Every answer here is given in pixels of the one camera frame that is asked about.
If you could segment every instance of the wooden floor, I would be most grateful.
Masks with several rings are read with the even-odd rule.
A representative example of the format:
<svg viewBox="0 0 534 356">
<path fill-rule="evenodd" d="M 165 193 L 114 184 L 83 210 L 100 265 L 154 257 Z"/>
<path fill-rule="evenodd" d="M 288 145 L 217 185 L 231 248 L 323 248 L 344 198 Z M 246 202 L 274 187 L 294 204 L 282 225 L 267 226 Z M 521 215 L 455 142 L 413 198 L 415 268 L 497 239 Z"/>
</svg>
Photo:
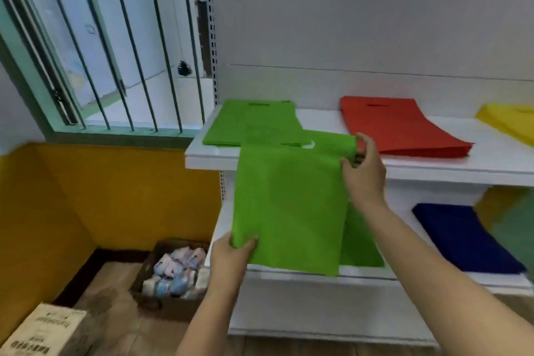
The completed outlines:
<svg viewBox="0 0 534 356">
<path fill-rule="evenodd" d="M 172 356 L 187 329 L 183 322 L 151 318 L 137 309 L 128 293 L 140 264 L 106 263 L 76 308 L 93 316 L 96 345 L 89 356 Z M 534 303 L 507 299 L 507 304 L 534 321 Z M 432 348 L 367 345 L 315 340 L 229 337 L 225 356 L 431 356 Z"/>
</svg>

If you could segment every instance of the orange wall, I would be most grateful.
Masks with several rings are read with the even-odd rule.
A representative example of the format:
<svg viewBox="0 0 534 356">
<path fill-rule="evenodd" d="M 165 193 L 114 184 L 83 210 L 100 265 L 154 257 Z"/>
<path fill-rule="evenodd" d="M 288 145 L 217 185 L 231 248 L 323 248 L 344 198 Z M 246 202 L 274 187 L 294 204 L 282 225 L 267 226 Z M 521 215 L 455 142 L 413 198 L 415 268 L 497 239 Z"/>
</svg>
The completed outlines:
<svg viewBox="0 0 534 356">
<path fill-rule="evenodd" d="M 37 146 L 94 242 L 151 250 L 169 237 L 209 242 L 221 208 L 218 172 L 188 170 L 181 150 Z"/>
<path fill-rule="evenodd" d="M 0 157 L 0 343 L 95 247 L 34 145 Z"/>
</svg>

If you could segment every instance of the cardboard box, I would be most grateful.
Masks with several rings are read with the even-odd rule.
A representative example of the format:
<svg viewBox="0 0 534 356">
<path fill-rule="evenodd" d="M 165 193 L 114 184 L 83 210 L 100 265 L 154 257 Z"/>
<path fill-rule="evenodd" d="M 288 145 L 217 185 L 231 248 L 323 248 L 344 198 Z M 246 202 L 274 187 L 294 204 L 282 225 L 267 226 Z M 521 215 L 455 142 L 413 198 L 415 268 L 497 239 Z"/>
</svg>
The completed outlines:
<svg viewBox="0 0 534 356">
<path fill-rule="evenodd" d="M 0 356 L 83 356 L 92 345 L 86 311 L 39 304 L 0 348 Z"/>
<path fill-rule="evenodd" d="M 142 293 L 143 282 L 154 275 L 154 265 L 165 254 L 171 253 L 175 249 L 189 246 L 192 249 L 203 248 L 208 253 L 209 244 L 204 242 L 184 241 L 181 239 L 166 239 L 159 241 L 149 257 L 141 266 L 141 270 L 130 287 L 130 294 L 137 302 L 138 306 L 162 319 L 190 322 L 197 312 L 202 299 L 183 300 L 177 297 L 149 297 Z"/>
</svg>

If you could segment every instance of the forearm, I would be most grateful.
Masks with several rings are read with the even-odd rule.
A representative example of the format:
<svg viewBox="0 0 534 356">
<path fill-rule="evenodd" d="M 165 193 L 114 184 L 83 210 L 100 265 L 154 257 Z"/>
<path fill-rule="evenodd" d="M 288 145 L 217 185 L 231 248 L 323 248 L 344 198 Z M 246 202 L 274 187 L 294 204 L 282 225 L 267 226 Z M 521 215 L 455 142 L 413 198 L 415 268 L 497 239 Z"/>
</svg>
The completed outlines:
<svg viewBox="0 0 534 356">
<path fill-rule="evenodd" d="M 363 208 L 388 264 L 430 330 L 452 355 L 523 355 L 534 328 L 447 262 L 387 206 Z"/>
<path fill-rule="evenodd" d="M 222 355 L 236 296 L 208 290 L 178 346 L 176 356 Z"/>
</svg>

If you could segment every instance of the person's left hand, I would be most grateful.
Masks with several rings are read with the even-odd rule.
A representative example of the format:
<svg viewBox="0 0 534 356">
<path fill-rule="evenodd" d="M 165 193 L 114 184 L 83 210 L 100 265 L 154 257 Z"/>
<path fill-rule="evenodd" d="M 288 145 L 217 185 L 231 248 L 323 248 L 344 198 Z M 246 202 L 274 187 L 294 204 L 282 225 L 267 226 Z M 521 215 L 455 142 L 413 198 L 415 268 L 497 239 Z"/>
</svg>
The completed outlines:
<svg viewBox="0 0 534 356">
<path fill-rule="evenodd" d="M 211 248 L 211 265 L 208 292 L 210 290 L 228 296 L 236 296 L 250 255 L 257 245 L 257 238 L 251 239 L 242 247 L 234 249 L 230 245 L 232 232 L 229 231 L 214 242 Z"/>
</svg>

